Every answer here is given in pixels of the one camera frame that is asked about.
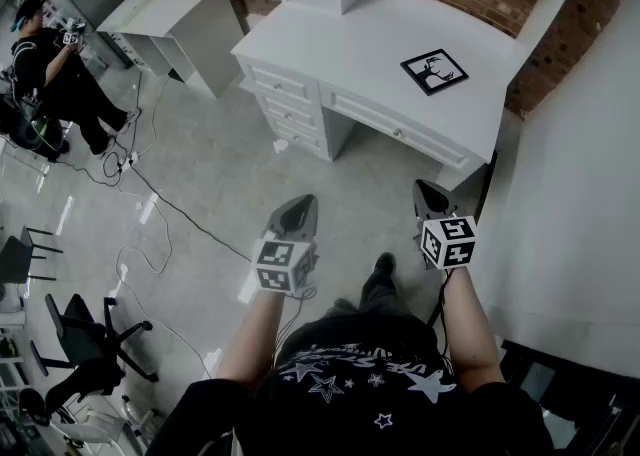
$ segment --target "black shirt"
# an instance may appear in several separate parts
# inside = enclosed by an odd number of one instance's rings
[[[40,100],[57,105],[68,104],[74,96],[74,90],[82,87],[82,80],[88,74],[82,59],[76,54],[70,55],[60,72],[45,88],[47,66],[64,47],[62,33],[52,28],[43,28],[35,36],[20,38],[13,44],[12,52],[15,54],[18,46],[24,42],[32,42],[36,48],[25,48],[21,52],[18,49],[14,68],[20,94],[30,94],[35,88]]]
[[[148,456],[546,454],[540,407],[504,383],[467,394],[410,319],[352,315],[303,326],[250,392],[225,380],[192,384]]]

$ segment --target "star print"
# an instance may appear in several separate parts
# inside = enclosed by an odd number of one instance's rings
[[[442,385],[440,383],[440,379],[442,378],[442,369],[435,371],[427,378],[423,378],[422,376],[418,376],[417,374],[410,372],[406,372],[404,374],[411,378],[415,383],[415,385],[409,387],[408,390],[424,392],[433,404],[438,402],[438,395],[440,393],[449,392],[456,387],[455,383],[452,383],[451,385]]]
[[[384,429],[387,426],[393,426],[393,422],[391,422],[391,415],[393,414],[390,413],[389,415],[382,415],[380,413],[378,414],[378,420],[374,420],[373,423],[377,424],[380,429]]]
[[[280,374],[287,374],[290,372],[296,373],[296,378],[298,378],[298,383],[300,383],[302,381],[302,378],[304,378],[308,372],[324,372],[324,371],[322,369],[318,369],[313,364],[311,365],[296,364],[296,367],[294,369],[289,369],[288,371],[281,372]]]
[[[334,385],[336,381],[335,376],[327,378],[326,380],[318,378],[315,374],[312,374],[311,377],[315,380],[316,384],[309,389],[309,393],[319,392],[327,403],[331,401],[333,394],[344,394],[344,391]]]
[[[367,380],[367,383],[371,383],[374,387],[377,388],[378,385],[384,385],[384,380],[379,374],[372,374],[371,378]]]

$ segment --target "white desk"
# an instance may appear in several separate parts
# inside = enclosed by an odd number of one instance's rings
[[[442,162],[448,189],[491,161],[512,38],[435,0],[359,0],[342,16],[294,1],[232,50],[279,137],[333,160],[358,121]],[[469,79],[427,96],[400,63],[441,48]]]
[[[229,54],[242,29],[229,0],[125,0],[100,25],[139,67],[172,68],[218,97],[240,69]]]

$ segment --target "forearm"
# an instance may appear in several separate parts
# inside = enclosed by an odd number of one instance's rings
[[[259,291],[220,363],[217,378],[252,386],[271,367],[284,294]]]
[[[453,271],[445,287],[444,322],[451,362],[467,390],[504,381],[495,338],[466,268]]]
[[[62,48],[62,50],[58,53],[58,55],[53,58],[49,64],[47,65],[47,70],[45,71],[45,80],[44,85],[47,86],[53,79],[58,75],[60,70],[62,70],[62,66],[67,61],[67,58],[71,55],[71,50],[68,46]]]

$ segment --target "framed picture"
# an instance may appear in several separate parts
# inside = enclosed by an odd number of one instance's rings
[[[467,73],[443,49],[400,63],[427,95],[468,79]]]

